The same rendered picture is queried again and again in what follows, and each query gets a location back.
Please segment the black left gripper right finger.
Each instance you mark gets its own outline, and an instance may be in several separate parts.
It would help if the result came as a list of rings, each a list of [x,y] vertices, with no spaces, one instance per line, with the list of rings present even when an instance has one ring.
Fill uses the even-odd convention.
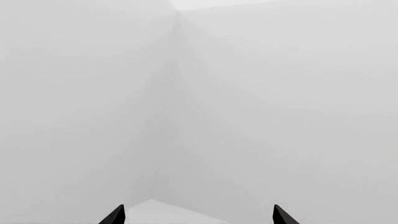
[[[279,205],[274,205],[272,220],[274,224],[300,224]]]

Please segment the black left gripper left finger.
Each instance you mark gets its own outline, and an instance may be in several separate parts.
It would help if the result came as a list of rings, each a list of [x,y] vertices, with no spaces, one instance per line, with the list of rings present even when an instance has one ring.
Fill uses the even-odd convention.
[[[124,224],[126,214],[124,205],[119,205],[108,216],[103,218],[98,224]]]

